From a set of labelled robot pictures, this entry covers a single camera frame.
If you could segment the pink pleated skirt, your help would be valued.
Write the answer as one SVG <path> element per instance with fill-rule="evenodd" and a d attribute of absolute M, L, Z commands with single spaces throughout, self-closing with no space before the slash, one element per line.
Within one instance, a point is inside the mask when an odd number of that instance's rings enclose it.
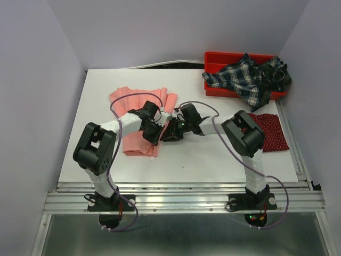
<path fill-rule="evenodd" d="M 117 120 L 102 127 L 116 134 L 126 155 L 156 157 L 159 145 L 154 146 L 142 137 L 141 124 L 144 120 L 155 122 L 161 111 L 172 114 L 177 94 L 169 93 L 166 88 L 146 91 L 120 87 L 109 98 Z"/>

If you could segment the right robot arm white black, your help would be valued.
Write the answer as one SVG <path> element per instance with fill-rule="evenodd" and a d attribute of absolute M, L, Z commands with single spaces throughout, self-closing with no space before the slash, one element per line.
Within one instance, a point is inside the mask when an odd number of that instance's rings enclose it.
<path fill-rule="evenodd" d="M 265 133 L 255 121 L 244 110 L 231 117 L 219 114 L 202 117 L 190 102 L 181 105 L 175 113 L 161 141 L 180 141 L 188 132 L 199 136 L 218 135 L 231 155 L 244 166 L 246 204 L 251 208 L 262 205 L 262 193 L 268 190 L 262 162 Z"/>

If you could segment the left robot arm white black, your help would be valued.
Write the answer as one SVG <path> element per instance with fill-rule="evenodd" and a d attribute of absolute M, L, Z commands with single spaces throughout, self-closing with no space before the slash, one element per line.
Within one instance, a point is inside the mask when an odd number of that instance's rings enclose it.
<path fill-rule="evenodd" d="M 142 132 L 142 138 L 154 146 L 172 115 L 163 107 L 146 101 L 141 109 L 131 109 L 122 117 L 104 124 L 86 124 L 73 153 L 73 160 L 86 171 L 101 196 L 100 204 L 106 210 L 118 206 L 116 184 L 112 181 L 110 169 L 121 139 L 135 132 Z"/>

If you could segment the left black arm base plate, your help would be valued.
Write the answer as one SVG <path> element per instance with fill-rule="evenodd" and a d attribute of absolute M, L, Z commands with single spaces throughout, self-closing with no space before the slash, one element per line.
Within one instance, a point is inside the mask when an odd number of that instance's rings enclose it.
<path fill-rule="evenodd" d="M 87 201 L 87 211 L 98 213 L 101 229 L 109 232 L 126 230 L 136 221 L 137 215 L 130 224 L 120 227 L 124 213 L 136 213 L 135 198 L 135 195 L 126 195 L 125 199 L 122 199 L 116 193 L 110 198 L 103 197 L 96 192 L 84 195 Z"/>

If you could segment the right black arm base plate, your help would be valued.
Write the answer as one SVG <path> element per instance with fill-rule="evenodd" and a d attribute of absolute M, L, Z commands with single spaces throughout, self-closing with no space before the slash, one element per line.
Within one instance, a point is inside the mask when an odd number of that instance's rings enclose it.
<path fill-rule="evenodd" d="M 225 203 L 228 212 L 245 211 L 244 219 L 252 227 L 265 228 L 268 216 L 267 212 L 277 209 L 274 194 L 265 196 L 265 200 L 257 202 L 246 194 L 228 194 L 228 201 Z"/>

